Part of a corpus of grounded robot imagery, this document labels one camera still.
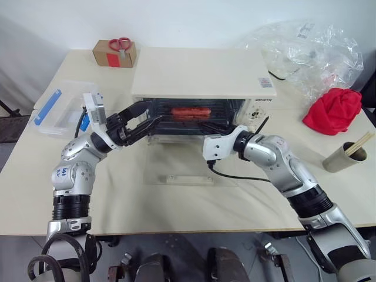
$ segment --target red towel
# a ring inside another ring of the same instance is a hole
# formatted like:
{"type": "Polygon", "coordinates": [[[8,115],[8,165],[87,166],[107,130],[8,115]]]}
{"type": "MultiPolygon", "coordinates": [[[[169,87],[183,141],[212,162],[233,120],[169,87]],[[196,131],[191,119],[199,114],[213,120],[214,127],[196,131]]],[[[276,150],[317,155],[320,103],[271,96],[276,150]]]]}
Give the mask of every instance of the red towel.
{"type": "Polygon", "coordinates": [[[361,98],[362,95],[357,91],[332,88],[312,105],[303,122],[326,135],[345,132],[360,113],[361,98]]]}

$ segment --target red scissors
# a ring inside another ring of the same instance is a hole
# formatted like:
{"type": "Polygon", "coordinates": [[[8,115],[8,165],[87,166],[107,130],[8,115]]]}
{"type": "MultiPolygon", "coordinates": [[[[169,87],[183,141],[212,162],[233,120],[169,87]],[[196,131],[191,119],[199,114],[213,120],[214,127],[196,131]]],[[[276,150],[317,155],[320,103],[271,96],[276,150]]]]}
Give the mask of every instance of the red scissors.
{"type": "Polygon", "coordinates": [[[120,55],[125,58],[125,51],[131,47],[132,43],[127,37],[120,37],[119,39],[111,39],[108,42],[108,47],[112,50],[120,52],[120,55]]]}

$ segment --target clear plastic box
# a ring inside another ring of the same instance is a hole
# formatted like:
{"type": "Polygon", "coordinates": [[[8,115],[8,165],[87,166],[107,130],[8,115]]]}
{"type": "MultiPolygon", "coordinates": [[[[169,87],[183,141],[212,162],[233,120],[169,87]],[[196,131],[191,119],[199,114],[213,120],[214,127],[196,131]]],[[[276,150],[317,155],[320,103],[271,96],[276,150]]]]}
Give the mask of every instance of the clear plastic box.
{"type": "MultiPolygon", "coordinates": [[[[98,93],[98,85],[63,80],[41,109],[33,112],[29,125],[49,136],[73,139],[82,107],[85,106],[83,93],[98,93]]],[[[89,119],[86,116],[80,126],[79,134],[89,130],[89,119]]]]}

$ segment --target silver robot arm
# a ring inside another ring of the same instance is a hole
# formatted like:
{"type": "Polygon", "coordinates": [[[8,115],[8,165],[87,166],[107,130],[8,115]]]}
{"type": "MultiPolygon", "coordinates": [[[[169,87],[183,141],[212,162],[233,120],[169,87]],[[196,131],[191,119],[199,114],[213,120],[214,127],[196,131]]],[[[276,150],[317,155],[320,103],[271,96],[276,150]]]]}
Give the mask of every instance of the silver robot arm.
{"type": "Polygon", "coordinates": [[[235,152],[262,168],[290,202],[326,272],[337,273],[343,282],[376,281],[376,261],[370,259],[367,243],[282,137],[253,134],[238,126],[229,135],[209,135],[204,140],[203,156],[208,161],[235,152]]]}
{"type": "Polygon", "coordinates": [[[99,95],[88,93],[84,98],[94,132],[70,141],[52,172],[52,220],[48,223],[42,254],[34,257],[28,266],[32,281],[63,281],[64,278],[72,282],[89,281],[89,274],[95,270],[99,259],[95,236],[86,234],[91,228],[89,203],[95,167],[111,150],[132,145],[151,133],[161,119],[160,116],[147,119],[131,130],[127,122],[144,113],[151,101],[134,103],[106,118],[99,95]],[[37,262],[38,276],[33,271],[37,262]]]}

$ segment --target chopsticks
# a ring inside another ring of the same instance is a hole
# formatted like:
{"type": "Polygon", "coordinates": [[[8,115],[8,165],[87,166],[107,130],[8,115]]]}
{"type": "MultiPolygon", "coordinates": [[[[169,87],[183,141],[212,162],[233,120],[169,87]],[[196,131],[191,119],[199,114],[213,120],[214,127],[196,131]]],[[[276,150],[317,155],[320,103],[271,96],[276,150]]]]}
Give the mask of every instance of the chopsticks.
{"type": "Polygon", "coordinates": [[[356,141],[345,151],[346,156],[351,156],[353,153],[359,150],[360,147],[363,146],[365,142],[367,142],[374,136],[375,136],[375,133],[367,132],[361,139],[356,141]]]}

